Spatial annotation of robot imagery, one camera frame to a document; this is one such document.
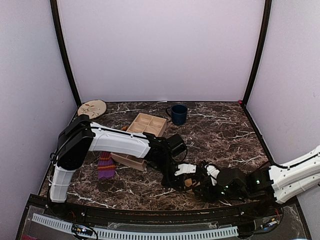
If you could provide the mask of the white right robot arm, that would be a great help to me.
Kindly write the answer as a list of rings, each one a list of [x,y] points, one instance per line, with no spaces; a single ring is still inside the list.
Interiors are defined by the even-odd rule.
[[[284,165],[271,165],[245,174],[239,168],[208,165],[193,192],[208,202],[221,198],[266,200],[283,204],[320,182],[320,148]]]

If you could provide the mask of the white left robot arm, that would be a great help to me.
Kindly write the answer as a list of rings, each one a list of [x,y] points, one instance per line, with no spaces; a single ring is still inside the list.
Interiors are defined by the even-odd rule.
[[[58,145],[50,160],[54,173],[49,189],[53,203],[64,203],[73,174],[88,152],[110,152],[150,161],[163,175],[163,184],[177,191],[187,191],[183,176],[197,171],[195,164],[176,162],[175,157],[188,149],[179,134],[169,138],[152,133],[131,133],[100,125],[80,115],[58,136]]]

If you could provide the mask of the brown argyle sock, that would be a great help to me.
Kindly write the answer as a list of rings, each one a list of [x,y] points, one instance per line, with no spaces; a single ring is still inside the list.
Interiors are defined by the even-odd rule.
[[[183,180],[183,189],[186,193],[197,195],[201,192],[202,178],[197,175],[186,176]]]

